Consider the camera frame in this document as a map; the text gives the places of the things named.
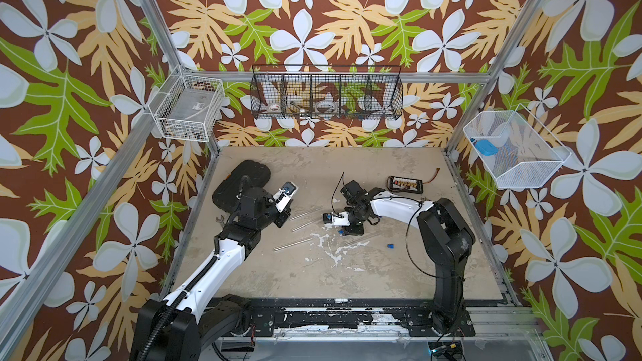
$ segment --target concrete floor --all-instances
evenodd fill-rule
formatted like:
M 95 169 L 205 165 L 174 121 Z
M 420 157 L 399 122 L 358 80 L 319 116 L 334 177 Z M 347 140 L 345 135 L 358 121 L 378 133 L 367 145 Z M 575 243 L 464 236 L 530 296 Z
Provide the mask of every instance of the concrete floor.
M 441 197 L 453 201 L 470 223 L 438 148 L 223 148 L 212 183 L 188 243 L 177 276 L 177 284 L 189 277 L 213 249 L 213 237 L 221 231 L 216 219 L 227 213 L 213 205 L 211 196 L 219 183 L 245 159 L 266 164 L 272 176 L 265 186 L 276 192 L 285 181 L 299 187 L 292 205 L 292 216 L 315 207 L 308 216 L 289 220 L 278 229 L 270 225 L 263 230 L 261 243 L 248 259 L 225 281 L 217 296 L 228 293 L 244 297 L 302 298 L 409 298 L 429 299 L 435 293 L 435 280 L 415 269 L 404 245 L 406 223 L 384 218 L 376 226 L 366 223 L 365 235 L 383 233 L 359 245 L 346 247 L 355 239 L 343 237 L 335 229 L 326 229 L 321 214 L 330 212 L 330 198 L 342 172 L 345 181 L 356 180 L 370 190 L 385 187 L 389 175 L 429 180 L 435 168 L 440 171 L 423 195 L 403 194 L 429 200 Z M 343 196 L 337 190 L 334 208 L 342 211 Z M 292 229 L 308 221 L 311 225 L 296 232 Z M 273 248 L 312 237 L 313 240 L 275 252 Z M 411 228 L 409 248 L 413 259 L 427 272 L 434 272 L 421 242 L 419 230 Z M 491 267 L 482 247 L 475 244 L 466 267 L 464 293 L 467 299 L 501 299 Z

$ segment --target blue sponge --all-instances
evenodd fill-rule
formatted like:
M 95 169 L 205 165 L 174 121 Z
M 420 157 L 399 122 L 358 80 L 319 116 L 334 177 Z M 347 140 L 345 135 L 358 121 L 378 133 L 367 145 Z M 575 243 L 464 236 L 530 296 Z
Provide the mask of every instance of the blue sponge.
M 493 156 L 499 151 L 489 140 L 472 140 L 472 144 L 484 156 Z

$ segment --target floral wallpaper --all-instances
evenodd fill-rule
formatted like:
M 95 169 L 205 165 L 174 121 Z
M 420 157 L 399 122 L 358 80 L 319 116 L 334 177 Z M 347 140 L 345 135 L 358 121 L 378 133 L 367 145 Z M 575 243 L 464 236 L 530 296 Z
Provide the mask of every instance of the floral wallpaper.
M 186 67 L 401 65 L 477 72 L 525 0 L 157 0 Z
M 497 190 L 466 139 L 451 153 L 558 360 L 642 358 L 639 5 L 545 0 L 486 98 L 486 109 L 524 105 L 572 150 L 541 189 Z
M 0 312 L 165 80 L 139 0 L 0 0 Z M 12 360 L 125 357 L 208 163 L 153 132 Z

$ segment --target metal rail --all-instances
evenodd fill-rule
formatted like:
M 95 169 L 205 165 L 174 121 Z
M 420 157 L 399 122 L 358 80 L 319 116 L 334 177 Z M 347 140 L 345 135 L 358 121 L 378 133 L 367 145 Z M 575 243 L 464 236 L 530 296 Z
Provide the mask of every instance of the metal rail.
M 191 71 L 191 74 L 218 78 L 224 82 L 251 82 L 253 73 L 249 71 Z M 318 74 L 294 73 L 296 75 Z M 416 84 L 485 84 L 491 80 L 488 73 L 400 73 L 401 82 Z
M 140 119 L 68 220 L 64 231 L 51 243 L 49 250 L 42 255 L 29 278 L 16 289 L 17 292 L 9 303 L 4 304 L 0 324 L 0 360 L 11 357 L 13 349 L 33 322 L 49 292 L 94 227 L 107 201 L 147 141 L 153 125 L 151 115 Z
M 484 223 L 479 216 L 479 212 L 477 212 L 477 208 L 470 202 L 468 192 L 464 189 L 465 184 L 463 182 L 463 179 L 461 178 L 461 175 L 459 174 L 459 172 L 457 172 L 453 161 L 445 155 L 445 152 L 442 153 L 444 154 L 444 160 L 448 165 L 448 170 L 453 175 L 454 185 L 455 187 L 457 187 L 457 191 L 459 191 L 461 200 L 463 201 L 463 205 L 466 208 L 466 212 L 470 216 L 470 222 L 472 224 L 471 227 L 475 231 L 477 239 L 482 244 L 481 246 L 484 249 L 486 259 L 491 265 L 491 270 L 493 271 L 493 275 L 495 276 L 497 285 L 500 287 L 500 292 L 504 297 L 508 297 L 506 298 L 506 300 L 509 301 L 510 304 L 521 306 L 517 293 L 515 293 L 513 286 L 510 284 L 509 277 L 506 276 L 506 272 L 504 271 L 502 262 L 500 262 L 497 259 L 497 256 L 495 256 L 491 238 L 487 237 L 484 233 Z
M 160 50 L 165 54 L 165 58 L 170 64 L 170 69 L 178 69 L 179 72 L 181 72 L 183 66 L 176 53 L 176 47 L 172 42 L 170 30 L 165 24 L 165 18 L 160 7 L 158 7 L 158 3 L 156 0 L 140 0 L 140 7 L 145 17 L 147 17 L 151 32 L 156 35 Z

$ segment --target aluminum frame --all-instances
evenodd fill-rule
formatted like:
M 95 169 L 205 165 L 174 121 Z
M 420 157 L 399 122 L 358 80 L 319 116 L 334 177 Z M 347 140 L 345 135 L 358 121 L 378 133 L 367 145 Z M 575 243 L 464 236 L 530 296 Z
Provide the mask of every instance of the aluminum frame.
M 185 252 L 188 249 L 189 239 L 191 238 L 194 227 L 196 226 L 198 215 L 200 214 L 203 202 L 207 198 L 209 186 L 212 182 L 212 176 L 214 175 L 214 170 L 216 169 L 216 165 L 218 164 L 218 158 L 220 156 L 221 149 L 218 148 L 218 145 L 216 148 L 216 151 L 212 152 L 212 157 L 209 161 L 209 165 L 207 166 L 207 171 L 205 171 L 205 175 L 203 177 L 203 186 L 201 187 L 201 190 L 197 195 L 197 204 L 189 213 L 188 220 L 185 223 L 185 228 L 183 228 L 183 239 L 179 243 L 179 246 L 174 250 L 172 264 L 170 265 L 170 269 L 167 272 L 167 278 L 163 283 L 163 287 L 160 290 L 160 298 L 165 298 L 165 296 L 170 292 L 172 286 L 174 285 L 174 282 L 176 281 L 176 275 L 179 273 L 179 269 L 181 268 L 181 263 L 185 256 Z
M 448 165 L 448 170 L 453 175 L 454 185 L 457 187 L 457 191 L 459 191 L 459 195 L 461 196 L 463 205 L 466 208 L 466 212 L 470 216 L 470 222 L 472 224 L 471 227 L 475 231 L 477 239 L 482 244 L 481 246 L 484 249 L 486 259 L 491 265 L 491 270 L 493 271 L 495 281 L 500 288 L 500 292 L 502 293 L 506 301 L 508 301 L 510 304 L 514 306 L 521 306 L 521 302 L 519 302 L 517 293 L 515 293 L 513 286 L 510 284 L 509 277 L 506 276 L 506 272 L 504 271 L 502 262 L 497 259 L 495 251 L 493 251 L 493 243 L 491 242 L 491 239 L 484 233 L 484 223 L 479 216 L 479 212 L 477 212 L 477 208 L 473 205 L 473 203 L 470 202 L 468 192 L 465 189 L 465 184 L 461 179 L 461 174 L 457 171 L 457 167 L 450 159 L 450 157 L 446 154 L 446 152 L 442 151 L 442 153 L 444 155 L 444 160 Z
M 179 73 L 182 73 L 183 65 L 179 55 L 176 53 L 176 47 L 172 43 L 170 29 L 165 24 L 165 18 L 161 8 L 158 7 L 158 2 L 156 0 L 140 0 L 140 7 L 149 21 L 151 31 L 156 35 L 160 50 L 165 54 L 165 58 L 170 64 L 170 69 L 177 69 Z
M 140 119 L 68 220 L 64 231 L 42 255 L 41 261 L 34 267 L 29 278 L 16 288 L 16 293 L 9 303 L 4 304 L 0 324 L 0 360 L 11 357 L 13 349 L 94 227 L 100 212 L 107 205 L 140 148 L 147 141 L 153 126 L 154 121 L 150 114 Z

